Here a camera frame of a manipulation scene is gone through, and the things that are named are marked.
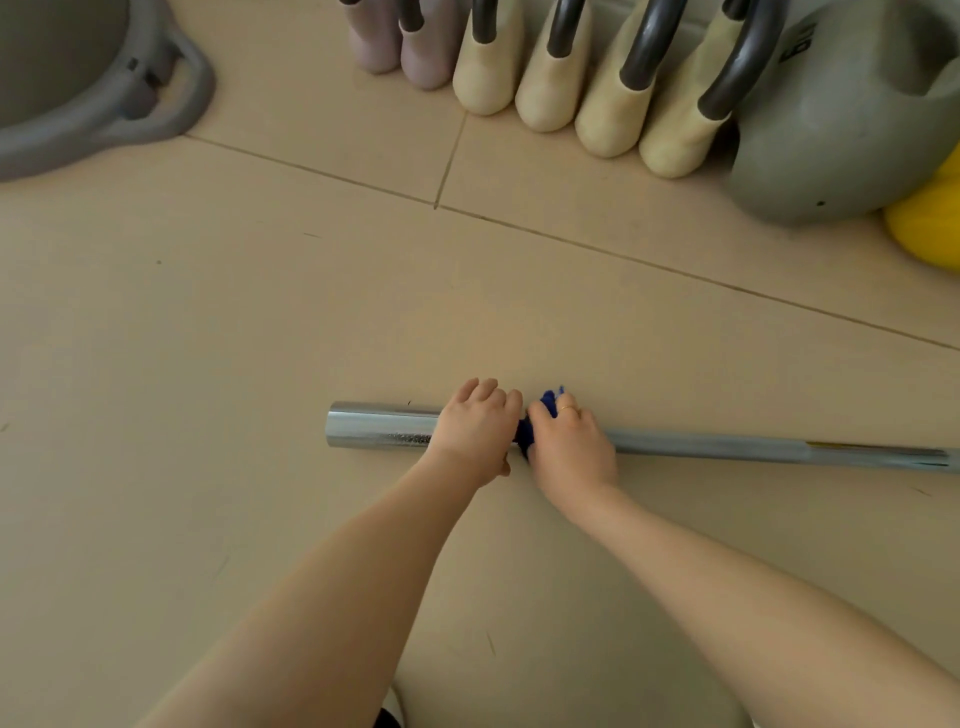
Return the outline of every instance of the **blue cloth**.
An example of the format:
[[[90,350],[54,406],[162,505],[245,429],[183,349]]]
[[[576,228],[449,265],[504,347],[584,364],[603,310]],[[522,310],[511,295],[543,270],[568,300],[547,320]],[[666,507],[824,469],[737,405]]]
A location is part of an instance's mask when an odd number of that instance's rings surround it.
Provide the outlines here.
[[[552,389],[548,389],[540,398],[540,401],[543,402],[547,408],[547,411],[550,413],[550,417],[557,416],[557,397],[563,393],[563,387],[561,387],[556,394],[554,394]],[[524,417],[522,420],[520,420],[520,424],[516,426],[516,436],[514,437],[514,442],[520,446],[520,452],[523,453],[523,459],[529,460],[527,457],[527,450],[530,449],[530,446],[534,444],[534,426],[531,424],[529,417]]]

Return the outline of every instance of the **yellow ball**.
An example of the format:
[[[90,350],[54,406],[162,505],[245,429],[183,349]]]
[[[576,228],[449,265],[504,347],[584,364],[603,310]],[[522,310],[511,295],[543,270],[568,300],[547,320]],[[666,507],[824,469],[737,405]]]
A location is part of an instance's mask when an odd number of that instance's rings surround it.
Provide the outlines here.
[[[886,207],[883,216],[907,252],[960,273],[960,147],[930,182]]]

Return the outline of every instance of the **beige floor tile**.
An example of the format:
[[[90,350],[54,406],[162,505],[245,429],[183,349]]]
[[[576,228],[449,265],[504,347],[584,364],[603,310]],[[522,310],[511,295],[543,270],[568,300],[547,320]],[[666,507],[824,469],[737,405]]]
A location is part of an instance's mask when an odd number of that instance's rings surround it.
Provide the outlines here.
[[[191,133],[433,202],[464,112],[448,86],[353,65],[328,0],[178,0],[178,20],[212,58],[213,106]]]
[[[0,319],[22,345],[0,400],[4,724],[130,724],[412,462],[329,449],[334,399],[439,402],[482,373],[564,382],[609,425],[960,445],[958,352],[199,141],[8,185],[0,230],[0,270],[50,291]],[[0,310],[33,293],[0,288]],[[956,478],[622,468],[960,673]],[[437,566],[398,675],[412,725],[741,725],[516,470]]]
[[[960,347],[960,279],[909,258],[875,219],[759,223],[724,174],[658,180],[635,153],[593,158],[572,128],[534,134],[511,110],[468,120],[442,204]]]

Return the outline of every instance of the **hand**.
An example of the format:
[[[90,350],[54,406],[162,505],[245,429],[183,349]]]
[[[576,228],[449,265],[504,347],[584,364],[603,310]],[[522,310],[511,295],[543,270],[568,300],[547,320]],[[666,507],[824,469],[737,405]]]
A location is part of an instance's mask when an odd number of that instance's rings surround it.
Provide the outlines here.
[[[557,398],[557,418],[543,402],[527,410],[534,444],[527,453],[537,485],[561,513],[572,518],[585,501],[616,487],[616,451],[588,409],[569,392]]]
[[[496,379],[471,379],[454,393],[440,413],[423,458],[452,460],[467,469],[479,488],[509,475],[507,449],[523,411],[523,395],[497,389]]]

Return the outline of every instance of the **silver pipe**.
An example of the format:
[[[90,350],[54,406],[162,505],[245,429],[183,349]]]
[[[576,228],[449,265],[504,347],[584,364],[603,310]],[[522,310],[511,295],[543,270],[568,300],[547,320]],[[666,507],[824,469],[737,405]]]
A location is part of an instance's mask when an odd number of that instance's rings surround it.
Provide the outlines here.
[[[333,448],[425,448],[439,414],[439,407],[338,401],[330,406],[326,416],[326,442]],[[607,436],[617,452],[631,455],[960,473],[960,449],[894,448],[641,429],[609,429]]]

